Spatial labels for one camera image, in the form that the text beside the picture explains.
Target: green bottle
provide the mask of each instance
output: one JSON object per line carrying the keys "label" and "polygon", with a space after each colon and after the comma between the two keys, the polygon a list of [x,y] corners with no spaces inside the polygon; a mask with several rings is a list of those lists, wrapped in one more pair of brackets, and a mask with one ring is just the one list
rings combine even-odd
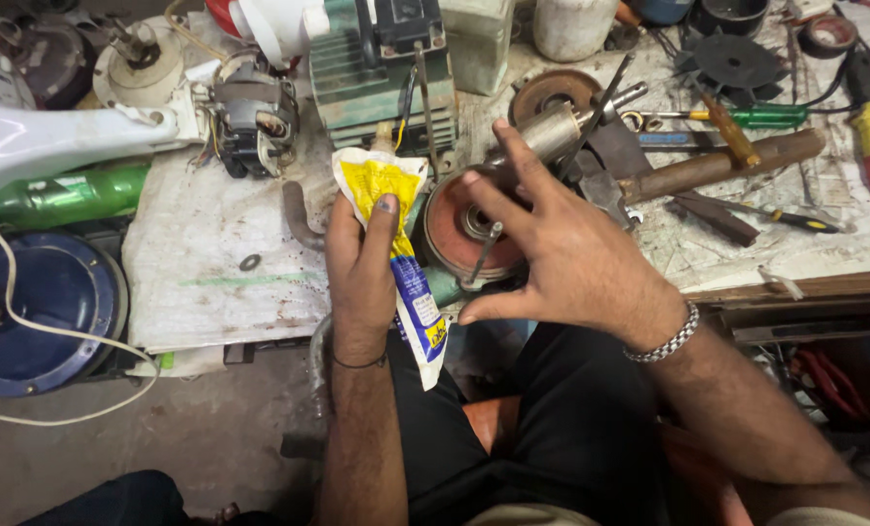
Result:
{"label": "green bottle", "polygon": [[137,209],[151,163],[101,165],[0,189],[0,224],[49,228],[124,215]]}

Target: red plier handle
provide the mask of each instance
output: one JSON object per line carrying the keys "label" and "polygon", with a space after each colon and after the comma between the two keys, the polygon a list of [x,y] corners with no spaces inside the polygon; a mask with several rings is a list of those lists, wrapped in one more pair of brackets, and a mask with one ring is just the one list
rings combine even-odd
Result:
{"label": "red plier handle", "polygon": [[850,378],[823,352],[819,350],[813,353],[801,349],[796,353],[796,358],[802,362],[803,369],[812,377],[815,386],[821,390],[826,399],[854,420],[870,419],[870,411],[864,405],[861,395],[854,388]]}

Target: silver bracelet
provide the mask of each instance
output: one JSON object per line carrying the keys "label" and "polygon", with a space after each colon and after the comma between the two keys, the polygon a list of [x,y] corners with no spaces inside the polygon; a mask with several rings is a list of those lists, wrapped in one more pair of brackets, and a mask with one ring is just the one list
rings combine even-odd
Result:
{"label": "silver bracelet", "polygon": [[691,338],[691,335],[695,333],[695,329],[698,329],[699,318],[698,307],[691,301],[686,301],[685,304],[688,306],[688,319],[685,320],[685,325],[682,326],[682,329],[679,329],[678,333],[672,337],[672,340],[666,341],[665,344],[656,347],[648,353],[632,353],[627,348],[624,348],[623,354],[633,361],[652,363],[674,353],[676,349],[684,345],[688,341],[688,338]]}

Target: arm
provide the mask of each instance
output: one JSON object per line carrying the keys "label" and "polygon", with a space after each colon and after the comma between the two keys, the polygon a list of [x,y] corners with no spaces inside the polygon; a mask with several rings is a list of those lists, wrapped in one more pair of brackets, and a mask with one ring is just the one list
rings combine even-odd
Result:
{"label": "arm", "polygon": [[[465,188],[502,221],[530,263],[515,292],[485,296],[459,321],[529,318],[610,332],[633,352],[669,341],[686,319],[681,293],[633,239],[561,185],[519,134],[494,124],[526,210],[475,172]],[[673,355],[646,365],[690,430],[733,473],[762,524],[794,507],[828,507],[870,519],[870,498],[831,446],[761,371],[704,326]]]}
{"label": "arm", "polygon": [[[341,194],[327,232],[327,274],[334,315],[334,354],[363,365],[383,353],[396,311],[389,269],[398,211],[395,196],[378,201],[361,246],[362,227]],[[389,364],[331,366],[334,416],[328,422],[318,523],[407,524],[409,509],[396,398]]]}

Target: hand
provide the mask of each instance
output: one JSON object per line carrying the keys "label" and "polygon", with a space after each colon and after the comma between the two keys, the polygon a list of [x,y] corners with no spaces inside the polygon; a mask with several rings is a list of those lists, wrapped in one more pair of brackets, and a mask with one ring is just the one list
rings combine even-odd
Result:
{"label": "hand", "polygon": [[378,358],[386,330],[396,314],[396,282],[389,268],[399,200],[384,194],[373,207],[367,235],[354,207],[338,192],[325,234],[327,280],[334,316],[334,347],[339,360],[359,365]]}
{"label": "hand", "polygon": [[494,134],[519,179],[527,211],[474,171],[464,188],[484,213],[503,223],[530,263],[530,280],[514,291],[481,296],[461,311],[476,319],[529,318],[601,329],[639,352],[650,351],[682,328],[681,293],[653,269],[633,238],[603,211],[552,177],[519,133],[502,119]]}

